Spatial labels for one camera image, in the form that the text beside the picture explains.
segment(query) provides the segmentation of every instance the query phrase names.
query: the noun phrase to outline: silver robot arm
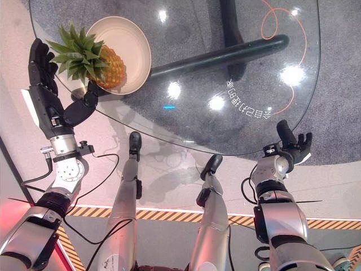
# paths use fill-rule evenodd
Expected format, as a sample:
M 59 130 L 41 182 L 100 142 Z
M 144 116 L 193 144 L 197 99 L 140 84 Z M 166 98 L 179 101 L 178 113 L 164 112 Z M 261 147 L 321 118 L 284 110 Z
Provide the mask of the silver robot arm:
M 95 110 L 99 87 L 89 83 L 84 98 L 64 110 L 54 81 L 58 66 L 49 63 L 53 57 L 49 47 L 35 39 L 29 58 L 30 87 L 22 92 L 35 124 L 51 144 L 41 149 L 49 167 L 44 176 L 52 171 L 50 152 L 53 151 L 56 177 L 0 244 L 1 271 L 45 268 L 59 237 L 56 231 L 88 171 L 88 164 L 82 157 L 94 152 L 86 141 L 77 146 L 73 127 Z
M 295 164 L 309 157 L 312 135 L 303 135 L 298 142 L 286 121 L 278 124 L 283 141 L 263 148 L 265 157 L 258 160 L 251 176 L 258 205 L 254 208 L 257 238 L 270 246 L 272 271 L 332 271 L 323 254 L 307 243 L 308 225 L 305 214 L 284 186 L 283 179 Z
M 50 142 L 52 146 L 47 149 L 55 153 L 55 181 L 0 245 L 1 271 L 42 270 L 46 267 L 59 238 L 56 231 L 88 171 L 81 153 L 85 154 L 86 147 L 92 150 L 91 146 L 83 142 L 78 147 L 72 134 L 60 135 Z

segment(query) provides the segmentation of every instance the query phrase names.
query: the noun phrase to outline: pineapple crown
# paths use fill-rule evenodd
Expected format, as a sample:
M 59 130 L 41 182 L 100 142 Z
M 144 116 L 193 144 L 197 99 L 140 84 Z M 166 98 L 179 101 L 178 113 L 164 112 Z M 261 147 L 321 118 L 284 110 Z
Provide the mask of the pineapple crown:
M 59 53 L 52 61 L 60 63 L 59 73 L 67 70 L 68 79 L 80 79 L 85 84 L 85 77 L 93 79 L 99 78 L 105 81 L 103 69 L 108 64 L 100 58 L 103 41 L 95 42 L 95 35 L 85 35 L 85 29 L 82 28 L 79 33 L 71 23 L 70 30 L 67 32 L 61 25 L 59 33 L 64 44 L 47 41 L 50 47 Z

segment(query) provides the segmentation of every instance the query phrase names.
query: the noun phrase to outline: hazard stripe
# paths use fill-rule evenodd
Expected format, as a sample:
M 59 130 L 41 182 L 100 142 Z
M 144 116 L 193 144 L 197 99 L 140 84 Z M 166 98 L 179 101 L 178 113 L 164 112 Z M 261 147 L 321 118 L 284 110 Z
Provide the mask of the hazard stripe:
M 80 209 L 81 208 L 77 208 L 74 211 L 78 213 Z M 84 265 L 81 262 L 80 258 L 78 257 L 78 254 L 75 248 L 73 247 L 73 244 L 70 241 L 67 233 L 65 232 L 65 229 L 62 226 L 60 226 L 57 230 L 57 233 L 59 235 L 59 241 L 63 246 L 66 254 L 68 255 L 69 260 L 72 262 L 73 266 L 75 267 L 76 271 L 85 271 Z
M 72 216 L 85 217 L 109 217 L 112 212 L 110 207 L 83 207 L 76 206 L 69 213 Z M 254 226 L 253 216 L 229 215 L 230 224 L 242 224 Z M 137 219 L 178 221 L 178 222 L 199 222 L 202 214 L 194 211 L 159 210 L 149 208 L 137 208 Z M 310 229 L 336 229 L 336 230 L 361 230 L 361 220 L 329 220 L 329 219 L 308 219 Z
M 361 246 L 353 248 L 348 259 L 351 261 L 349 271 L 355 271 L 361 263 Z

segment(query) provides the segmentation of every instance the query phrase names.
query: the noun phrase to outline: glass tabletop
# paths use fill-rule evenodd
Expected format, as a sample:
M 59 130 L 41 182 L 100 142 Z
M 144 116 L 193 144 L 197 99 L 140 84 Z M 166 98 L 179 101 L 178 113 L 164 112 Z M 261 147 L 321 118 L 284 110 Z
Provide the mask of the glass tabletop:
M 297 126 L 315 90 L 316 0 L 31 0 L 29 7 L 42 40 L 60 42 L 58 26 L 71 21 L 86 30 L 107 16 L 138 25 L 151 48 L 150 75 L 132 94 L 100 97 L 97 110 L 181 146 L 223 155 L 261 150 L 279 140 L 278 121 Z M 58 77 L 70 91 L 82 87 Z

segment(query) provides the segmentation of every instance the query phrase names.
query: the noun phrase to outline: pineapple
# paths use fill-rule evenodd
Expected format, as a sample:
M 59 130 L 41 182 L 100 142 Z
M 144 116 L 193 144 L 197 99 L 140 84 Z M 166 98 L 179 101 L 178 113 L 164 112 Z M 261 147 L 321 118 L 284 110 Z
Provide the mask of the pineapple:
M 53 58 L 54 62 L 60 63 L 59 73 L 67 70 L 68 79 L 80 79 L 85 84 L 85 77 L 95 81 L 104 89 L 111 89 L 126 78 L 125 65 L 113 49 L 104 44 L 104 41 L 95 42 L 95 35 L 85 36 L 82 28 L 79 33 L 73 24 L 70 31 L 59 27 L 63 45 L 47 41 L 50 47 L 59 53 Z

